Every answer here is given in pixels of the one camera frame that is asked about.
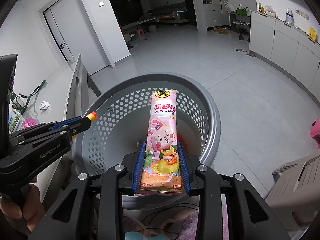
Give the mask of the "person left hand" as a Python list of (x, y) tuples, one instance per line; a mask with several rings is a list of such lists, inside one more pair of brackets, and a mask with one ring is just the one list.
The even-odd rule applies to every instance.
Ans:
[(40, 201), (40, 191), (35, 185), (36, 183), (37, 177), (34, 177), (29, 183), (29, 192), (22, 208), (1, 197), (1, 211), (9, 224), (20, 232), (32, 232), (46, 214)]

